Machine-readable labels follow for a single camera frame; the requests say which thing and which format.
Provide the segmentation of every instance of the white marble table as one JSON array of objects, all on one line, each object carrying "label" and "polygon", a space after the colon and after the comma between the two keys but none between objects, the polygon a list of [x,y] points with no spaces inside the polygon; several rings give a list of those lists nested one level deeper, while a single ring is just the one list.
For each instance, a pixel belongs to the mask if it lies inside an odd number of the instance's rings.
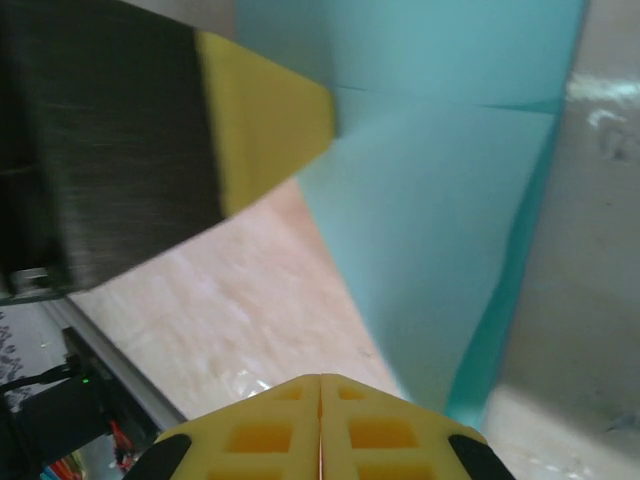
[{"label": "white marble table", "polygon": [[[640,3],[591,2],[486,422],[521,480],[640,475],[639,42]],[[188,417],[309,372],[396,392],[294,181],[74,300]]]}]

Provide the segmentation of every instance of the square hole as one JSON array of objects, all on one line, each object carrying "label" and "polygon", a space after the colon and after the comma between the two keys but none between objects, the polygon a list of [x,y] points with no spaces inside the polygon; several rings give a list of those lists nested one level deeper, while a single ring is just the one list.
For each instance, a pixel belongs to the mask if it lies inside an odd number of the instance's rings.
[{"label": "square hole", "polygon": [[207,480],[280,480],[282,473],[277,471],[263,471],[263,472],[212,472],[207,477]]},{"label": "square hole", "polygon": [[434,480],[433,472],[424,465],[361,465],[360,480]]},{"label": "square hole", "polygon": [[413,448],[418,446],[411,425],[397,418],[354,419],[349,422],[352,448]]},{"label": "square hole", "polygon": [[286,423],[252,423],[239,425],[231,432],[227,452],[286,453],[293,427]]},{"label": "square hole", "polygon": [[349,387],[338,388],[338,396],[342,400],[363,400],[364,399],[364,395],[362,393]]}]

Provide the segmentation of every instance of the light blue paper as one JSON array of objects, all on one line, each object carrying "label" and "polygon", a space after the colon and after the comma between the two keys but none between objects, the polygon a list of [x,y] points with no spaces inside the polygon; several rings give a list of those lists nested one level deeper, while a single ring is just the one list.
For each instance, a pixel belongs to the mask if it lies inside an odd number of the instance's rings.
[{"label": "light blue paper", "polygon": [[327,85],[556,112],[582,8],[583,0],[236,0],[241,44]]},{"label": "light blue paper", "polygon": [[554,117],[336,95],[341,135],[305,198],[405,393],[444,411]]},{"label": "light blue paper", "polygon": [[338,138],[299,179],[391,371],[410,399],[474,426],[517,301],[583,7],[236,0],[241,44],[335,93]]}]

